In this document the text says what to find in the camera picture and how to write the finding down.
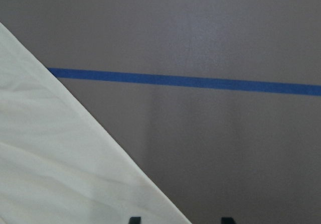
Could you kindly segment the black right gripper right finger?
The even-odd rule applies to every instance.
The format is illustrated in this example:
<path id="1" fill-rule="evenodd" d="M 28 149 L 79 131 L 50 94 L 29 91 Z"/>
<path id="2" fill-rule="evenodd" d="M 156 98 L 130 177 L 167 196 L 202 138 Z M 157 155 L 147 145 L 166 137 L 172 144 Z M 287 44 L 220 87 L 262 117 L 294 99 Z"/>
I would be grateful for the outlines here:
<path id="1" fill-rule="evenodd" d="M 221 224 L 235 224 L 235 220 L 232 217 L 222 217 Z"/>

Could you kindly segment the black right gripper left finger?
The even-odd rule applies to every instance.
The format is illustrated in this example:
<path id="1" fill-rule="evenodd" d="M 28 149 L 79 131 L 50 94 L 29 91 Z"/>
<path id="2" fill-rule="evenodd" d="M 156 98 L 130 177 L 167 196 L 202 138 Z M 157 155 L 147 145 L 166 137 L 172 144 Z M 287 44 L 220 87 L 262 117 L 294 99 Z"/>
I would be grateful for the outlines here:
<path id="1" fill-rule="evenodd" d="M 140 216 L 132 216 L 129 218 L 129 224 L 141 224 Z"/>

